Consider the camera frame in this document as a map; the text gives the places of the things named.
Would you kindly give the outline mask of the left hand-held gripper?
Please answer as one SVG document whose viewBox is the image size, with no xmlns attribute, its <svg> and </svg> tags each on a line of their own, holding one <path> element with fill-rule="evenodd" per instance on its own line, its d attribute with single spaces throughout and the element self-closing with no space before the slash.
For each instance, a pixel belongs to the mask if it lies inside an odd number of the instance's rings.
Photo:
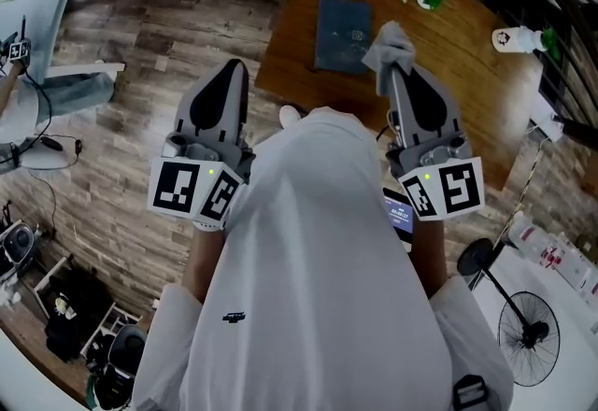
<svg viewBox="0 0 598 411">
<path fill-rule="evenodd" d="M 243 133 L 247 101 L 248 70 L 242 61 L 214 67 L 182 96 L 171 133 L 186 136 L 186 154 L 160 154 L 152 161 L 148 210 L 189 220 L 206 232 L 225 228 L 255 159 Z"/>
</svg>

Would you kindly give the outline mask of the grey cleaning cloth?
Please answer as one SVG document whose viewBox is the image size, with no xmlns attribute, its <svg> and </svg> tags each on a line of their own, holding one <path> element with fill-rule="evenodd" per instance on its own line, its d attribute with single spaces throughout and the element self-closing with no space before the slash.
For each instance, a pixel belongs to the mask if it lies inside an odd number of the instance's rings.
<svg viewBox="0 0 598 411">
<path fill-rule="evenodd" d="M 411 73 L 416 49 L 397 21 L 386 22 L 362 58 L 362 63 L 376 74 L 376 93 L 388 97 L 392 67 Z"/>
</svg>

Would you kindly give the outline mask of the dark blue book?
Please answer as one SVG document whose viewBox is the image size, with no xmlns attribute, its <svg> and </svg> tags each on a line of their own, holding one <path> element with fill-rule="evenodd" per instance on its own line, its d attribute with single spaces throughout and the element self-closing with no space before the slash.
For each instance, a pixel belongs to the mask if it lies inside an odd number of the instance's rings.
<svg viewBox="0 0 598 411">
<path fill-rule="evenodd" d="M 371 45 L 372 9 L 353 0 L 320 0 L 314 65 L 326 70 L 365 75 L 363 56 Z"/>
</svg>

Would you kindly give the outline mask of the person's left forearm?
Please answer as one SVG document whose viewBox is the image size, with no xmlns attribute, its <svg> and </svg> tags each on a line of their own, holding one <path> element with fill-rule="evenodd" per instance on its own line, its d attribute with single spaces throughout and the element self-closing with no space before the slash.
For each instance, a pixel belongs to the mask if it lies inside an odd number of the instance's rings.
<svg viewBox="0 0 598 411">
<path fill-rule="evenodd" d="M 201 304 L 205 302 L 224 243 L 223 231 L 205 232 L 194 229 L 181 286 Z"/>
</svg>

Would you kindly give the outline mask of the person's right forearm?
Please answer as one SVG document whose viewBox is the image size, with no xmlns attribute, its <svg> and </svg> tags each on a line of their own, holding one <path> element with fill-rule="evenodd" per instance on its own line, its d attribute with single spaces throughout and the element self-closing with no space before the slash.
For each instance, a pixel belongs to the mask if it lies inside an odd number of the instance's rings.
<svg viewBox="0 0 598 411">
<path fill-rule="evenodd" d="M 409 257 L 427 297 L 432 298 L 449 278 L 442 220 L 415 219 Z"/>
</svg>

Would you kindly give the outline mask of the person's white shoe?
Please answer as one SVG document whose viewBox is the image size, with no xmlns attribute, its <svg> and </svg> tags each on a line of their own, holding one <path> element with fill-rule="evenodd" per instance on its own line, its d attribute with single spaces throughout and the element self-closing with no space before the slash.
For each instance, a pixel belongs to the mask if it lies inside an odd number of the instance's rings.
<svg viewBox="0 0 598 411">
<path fill-rule="evenodd" d="M 302 116 L 295 107 L 285 105 L 280 108 L 278 118 L 281 128 L 287 129 L 302 119 Z"/>
</svg>

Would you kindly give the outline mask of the white face-print plant pot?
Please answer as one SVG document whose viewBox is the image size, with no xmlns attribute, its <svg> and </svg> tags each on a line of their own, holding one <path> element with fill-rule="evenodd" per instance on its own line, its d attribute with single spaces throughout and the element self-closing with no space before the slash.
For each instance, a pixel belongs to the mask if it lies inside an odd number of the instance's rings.
<svg viewBox="0 0 598 411">
<path fill-rule="evenodd" d="M 552 27 L 542 31 L 533 31 L 525 26 L 495 29 L 491 33 L 491 43 L 502 53 L 532 53 L 538 50 L 547 53 L 555 62 L 562 58 L 559 38 Z"/>
</svg>

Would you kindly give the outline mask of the white power adapter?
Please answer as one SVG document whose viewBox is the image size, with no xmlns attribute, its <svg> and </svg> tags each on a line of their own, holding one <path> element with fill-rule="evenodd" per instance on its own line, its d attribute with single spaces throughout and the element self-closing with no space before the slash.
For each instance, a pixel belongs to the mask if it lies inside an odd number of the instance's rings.
<svg viewBox="0 0 598 411">
<path fill-rule="evenodd" d="M 532 115 L 531 123 L 527 134 L 540 131 L 551 142 L 557 142 L 563 137 L 563 125 L 556 120 L 554 113 Z"/>
</svg>

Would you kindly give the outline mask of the black standing fan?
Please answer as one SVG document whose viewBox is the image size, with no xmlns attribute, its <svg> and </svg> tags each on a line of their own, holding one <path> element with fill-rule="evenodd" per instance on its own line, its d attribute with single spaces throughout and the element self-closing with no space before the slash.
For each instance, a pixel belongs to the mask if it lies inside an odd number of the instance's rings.
<svg viewBox="0 0 598 411">
<path fill-rule="evenodd" d="M 556 315 L 535 293 L 508 294 L 490 271 L 494 246 L 488 238 L 471 243 L 457 261 L 462 276 L 483 274 L 505 299 L 497 326 L 497 342 L 515 384 L 532 388 L 543 383 L 559 359 L 561 333 Z"/>
</svg>

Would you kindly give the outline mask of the white oval stool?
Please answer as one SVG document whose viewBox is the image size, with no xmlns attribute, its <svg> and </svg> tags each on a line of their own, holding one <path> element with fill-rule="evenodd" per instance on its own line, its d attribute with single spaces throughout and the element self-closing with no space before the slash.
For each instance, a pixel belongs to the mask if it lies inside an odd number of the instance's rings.
<svg viewBox="0 0 598 411">
<path fill-rule="evenodd" d="M 60 142 L 64 150 L 54 151 L 44 147 L 40 142 L 43 135 Z M 62 170 L 78 161 L 83 149 L 80 139 L 71 135 L 43 135 L 29 136 L 18 146 L 19 167 L 37 171 Z"/>
</svg>

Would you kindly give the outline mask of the white red-label package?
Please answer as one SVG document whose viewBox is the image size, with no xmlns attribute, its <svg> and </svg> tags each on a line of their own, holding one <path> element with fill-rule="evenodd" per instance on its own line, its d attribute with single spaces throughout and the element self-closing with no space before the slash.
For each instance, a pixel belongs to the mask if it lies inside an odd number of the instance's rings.
<svg viewBox="0 0 598 411">
<path fill-rule="evenodd" d="M 507 235 L 527 260 L 556 271 L 590 309 L 598 311 L 598 268 L 562 234 L 546 232 L 519 211 Z"/>
</svg>

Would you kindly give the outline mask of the grey speaker box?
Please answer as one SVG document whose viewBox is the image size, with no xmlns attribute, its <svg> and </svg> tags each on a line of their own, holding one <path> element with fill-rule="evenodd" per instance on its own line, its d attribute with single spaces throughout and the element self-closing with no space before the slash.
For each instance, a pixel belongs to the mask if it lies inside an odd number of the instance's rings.
<svg viewBox="0 0 598 411">
<path fill-rule="evenodd" d="M 34 257 L 34 230 L 17 220 L 0 234 L 0 284 L 18 275 Z"/>
</svg>

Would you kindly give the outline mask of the black bag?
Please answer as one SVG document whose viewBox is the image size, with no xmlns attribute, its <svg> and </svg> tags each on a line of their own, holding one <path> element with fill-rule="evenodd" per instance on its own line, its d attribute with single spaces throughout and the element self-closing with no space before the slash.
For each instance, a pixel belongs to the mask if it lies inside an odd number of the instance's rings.
<svg viewBox="0 0 598 411">
<path fill-rule="evenodd" d="M 50 290 L 54 292 L 55 299 L 45 327 L 46 347 L 64 362 L 79 356 L 92 332 L 90 278 L 85 270 L 74 268 L 50 279 Z"/>
</svg>

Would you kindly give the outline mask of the white metal rack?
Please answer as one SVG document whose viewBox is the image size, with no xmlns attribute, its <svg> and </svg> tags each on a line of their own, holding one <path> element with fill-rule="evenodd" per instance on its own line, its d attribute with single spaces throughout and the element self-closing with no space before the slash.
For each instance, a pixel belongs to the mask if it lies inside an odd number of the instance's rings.
<svg viewBox="0 0 598 411">
<path fill-rule="evenodd" d="M 105 315 L 101 318 L 98 326 L 95 328 L 89 339 L 82 347 L 80 356 L 83 358 L 87 357 L 88 349 L 96 338 L 104 335 L 116 336 L 124 326 L 136 325 L 140 320 L 140 316 L 120 308 L 115 302 L 113 302 Z"/>
</svg>

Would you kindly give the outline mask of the black plastic buckle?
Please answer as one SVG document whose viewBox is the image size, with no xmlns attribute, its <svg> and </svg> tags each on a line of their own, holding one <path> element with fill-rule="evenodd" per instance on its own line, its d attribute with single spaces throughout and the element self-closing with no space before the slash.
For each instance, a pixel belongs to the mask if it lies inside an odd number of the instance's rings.
<svg viewBox="0 0 598 411">
<path fill-rule="evenodd" d="M 490 398 L 484 379 L 466 375 L 457 381 L 452 391 L 453 411 L 483 411 Z"/>
</svg>

